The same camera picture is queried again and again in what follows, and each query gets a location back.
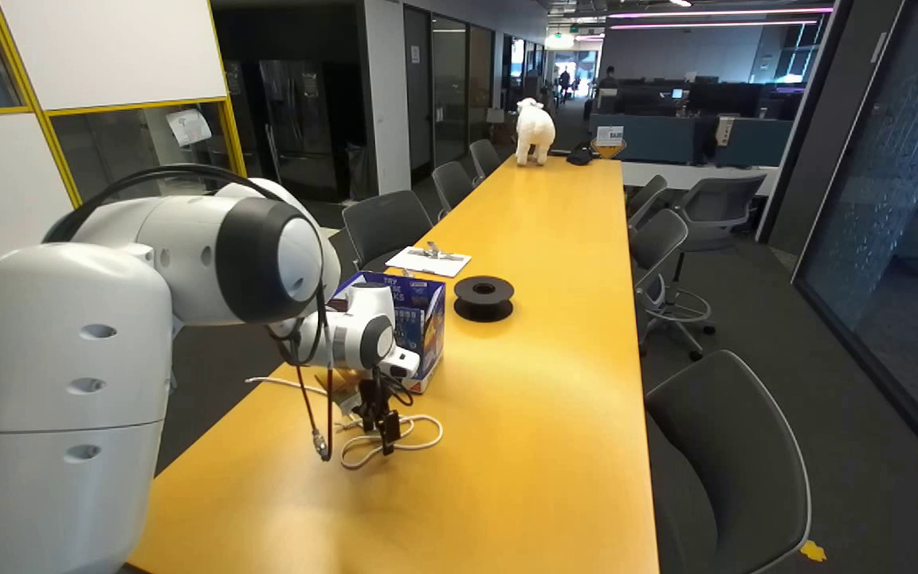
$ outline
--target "yellow table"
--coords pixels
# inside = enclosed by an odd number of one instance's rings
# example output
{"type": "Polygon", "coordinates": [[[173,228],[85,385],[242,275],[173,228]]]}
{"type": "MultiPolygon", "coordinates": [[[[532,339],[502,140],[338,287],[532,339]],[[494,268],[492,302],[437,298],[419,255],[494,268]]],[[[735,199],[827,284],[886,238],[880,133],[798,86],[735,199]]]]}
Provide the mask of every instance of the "yellow table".
{"type": "Polygon", "coordinates": [[[153,483],[137,567],[657,572],[622,167],[508,164],[426,238],[516,287],[502,321],[447,316],[413,405],[442,445],[343,472],[300,393],[261,385],[153,483]]]}

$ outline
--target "black tape roll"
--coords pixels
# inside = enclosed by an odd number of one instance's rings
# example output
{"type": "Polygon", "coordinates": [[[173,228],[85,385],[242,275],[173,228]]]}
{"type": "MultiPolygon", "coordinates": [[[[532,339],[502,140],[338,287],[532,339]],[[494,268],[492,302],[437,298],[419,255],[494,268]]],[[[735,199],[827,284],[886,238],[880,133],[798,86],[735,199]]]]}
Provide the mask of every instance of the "black tape roll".
{"type": "Polygon", "coordinates": [[[512,284],[502,278],[465,278],[454,284],[454,312],[472,321],[499,321],[512,312],[512,284]]]}

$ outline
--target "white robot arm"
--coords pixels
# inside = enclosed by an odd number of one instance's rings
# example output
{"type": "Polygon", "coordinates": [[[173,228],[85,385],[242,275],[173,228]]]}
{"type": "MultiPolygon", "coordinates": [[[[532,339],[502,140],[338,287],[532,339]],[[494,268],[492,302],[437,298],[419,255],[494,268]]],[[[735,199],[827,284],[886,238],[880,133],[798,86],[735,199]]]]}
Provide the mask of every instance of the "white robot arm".
{"type": "Polygon", "coordinates": [[[395,346],[395,302],[389,287],[349,287],[346,309],[327,309],[324,335],[318,312],[273,321],[270,332],[287,348],[291,363],[327,363],[341,369],[370,369],[391,379],[413,376],[419,356],[395,346]]]}
{"type": "Polygon", "coordinates": [[[179,327],[308,321],[341,268],[270,181],[88,201],[49,238],[0,260],[0,572],[119,572],[179,327]]]}

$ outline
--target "cable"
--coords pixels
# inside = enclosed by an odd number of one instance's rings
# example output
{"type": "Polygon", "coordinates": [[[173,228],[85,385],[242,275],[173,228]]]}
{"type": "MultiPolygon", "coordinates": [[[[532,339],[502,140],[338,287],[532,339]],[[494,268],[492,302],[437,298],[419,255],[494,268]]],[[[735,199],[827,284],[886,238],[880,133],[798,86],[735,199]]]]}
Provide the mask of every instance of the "cable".
{"type": "MultiPolygon", "coordinates": [[[[273,385],[291,385],[291,390],[300,390],[305,385],[304,379],[294,384],[294,379],[280,379],[280,376],[247,376],[245,379],[247,385],[253,384],[273,384],[273,385]]],[[[416,440],[416,445],[404,445],[404,440],[395,440],[391,447],[401,450],[401,452],[419,452],[419,450],[433,450],[442,437],[447,437],[447,423],[433,415],[401,415],[401,437],[408,437],[410,430],[416,430],[419,422],[426,422],[429,427],[437,427],[437,435],[429,440],[416,440]]],[[[356,422],[356,415],[346,412],[346,422],[341,423],[341,430],[360,430],[362,423],[356,422]]],[[[362,437],[353,437],[341,447],[338,452],[338,466],[346,470],[346,472],[356,472],[362,466],[370,466],[373,458],[384,456],[381,452],[381,437],[378,435],[362,435],[362,437]]]]}
{"type": "MultiPolygon", "coordinates": [[[[419,450],[433,450],[442,437],[447,437],[447,423],[429,419],[429,415],[401,415],[401,437],[408,437],[416,422],[426,422],[437,427],[437,435],[429,440],[419,440],[419,445],[404,445],[404,440],[395,440],[391,447],[401,450],[401,452],[419,452],[419,450]]],[[[356,440],[346,440],[341,447],[341,456],[338,456],[338,466],[346,470],[346,472],[356,472],[362,466],[370,466],[375,456],[384,456],[381,452],[381,440],[378,437],[356,437],[356,440]]]]}
{"type": "Polygon", "coordinates": [[[71,215],[62,215],[41,244],[71,244],[75,236],[75,229],[105,203],[111,201],[119,192],[134,190],[134,186],[145,186],[145,181],[158,181],[158,180],[187,180],[187,181],[239,181],[245,190],[254,190],[258,194],[265,194],[266,201],[280,201],[273,192],[261,190],[253,180],[242,180],[239,171],[221,170],[221,167],[203,167],[203,164],[192,164],[192,167],[153,167],[153,170],[139,170],[131,171],[125,180],[115,180],[111,186],[105,186],[98,194],[91,194],[88,201],[75,203],[71,215]]]}

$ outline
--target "office chair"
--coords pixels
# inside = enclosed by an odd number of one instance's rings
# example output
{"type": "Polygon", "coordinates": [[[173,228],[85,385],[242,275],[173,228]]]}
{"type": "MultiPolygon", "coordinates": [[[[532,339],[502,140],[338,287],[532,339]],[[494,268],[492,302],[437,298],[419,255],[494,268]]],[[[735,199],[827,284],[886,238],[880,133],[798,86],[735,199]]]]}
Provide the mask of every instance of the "office chair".
{"type": "Polygon", "coordinates": [[[341,211],[356,272],[378,275],[384,263],[429,229],[413,192],[373,194],[341,211]]]}
{"type": "Polygon", "coordinates": [[[433,180],[433,192],[437,192],[437,201],[440,203],[433,203],[433,218],[442,218],[442,215],[449,215],[467,192],[472,192],[472,177],[465,171],[465,167],[462,164],[440,164],[433,171],[429,171],[429,180],[433,180]]]}
{"type": "Polygon", "coordinates": [[[472,170],[474,170],[478,181],[483,181],[499,164],[499,157],[497,157],[492,140],[472,140],[467,145],[467,160],[472,160],[472,170]]]}
{"type": "Polygon", "coordinates": [[[676,291],[666,281],[666,265],[671,255],[682,253],[689,244],[689,224],[676,211],[658,211],[651,221],[645,221],[632,236],[632,260],[636,268],[636,309],[645,312],[645,339],[657,327],[676,329],[689,343],[689,356],[697,361],[705,353],[705,346],[689,332],[689,327],[701,327],[709,319],[709,302],[676,291]]]}
{"type": "Polygon", "coordinates": [[[647,393],[651,445],[669,445],[685,466],[651,450],[662,572],[696,564],[705,574],[769,572],[794,555],[814,528],[809,472],[799,440],[751,367],[732,351],[707,353],[647,393]],[[696,472],[701,488],[671,491],[671,472],[696,472]],[[692,506],[705,498],[714,515],[714,550],[682,547],[697,528],[692,506]]]}
{"type": "Polygon", "coordinates": [[[662,192],[669,190],[669,181],[662,177],[654,177],[645,190],[636,190],[633,194],[623,199],[623,215],[632,215],[632,228],[639,228],[647,218],[654,218],[658,208],[662,192]]]}
{"type": "Polygon", "coordinates": [[[671,201],[689,224],[689,244],[678,253],[676,281],[682,275],[685,253],[714,253],[732,244],[732,229],[750,224],[751,199],[760,181],[766,177],[701,180],[678,201],[671,201]]]}

